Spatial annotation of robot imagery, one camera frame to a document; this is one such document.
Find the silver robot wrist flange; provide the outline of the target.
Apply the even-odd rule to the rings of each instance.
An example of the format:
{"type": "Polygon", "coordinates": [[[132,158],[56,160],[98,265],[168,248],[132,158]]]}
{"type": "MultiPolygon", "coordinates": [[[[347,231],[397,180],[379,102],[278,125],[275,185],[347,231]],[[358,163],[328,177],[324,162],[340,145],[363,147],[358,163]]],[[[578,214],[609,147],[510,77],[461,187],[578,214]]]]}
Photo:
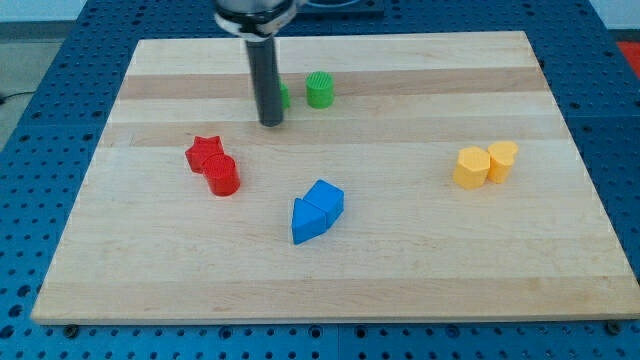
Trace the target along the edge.
{"type": "Polygon", "coordinates": [[[214,19],[226,32],[264,41],[289,24],[306,0],[213,0],[214,19]]]}

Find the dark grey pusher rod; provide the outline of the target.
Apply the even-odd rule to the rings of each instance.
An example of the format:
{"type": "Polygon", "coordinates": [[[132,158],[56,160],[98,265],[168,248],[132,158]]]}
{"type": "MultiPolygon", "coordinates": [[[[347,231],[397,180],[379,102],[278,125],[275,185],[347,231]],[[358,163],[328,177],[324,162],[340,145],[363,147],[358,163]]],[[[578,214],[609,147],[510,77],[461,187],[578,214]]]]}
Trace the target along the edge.
{"type": "Polygon", "coordinates": [[[245,42],[258,121],[265,127],[283,122],[283,103],[280,90],[275,41],[245,42]]]}

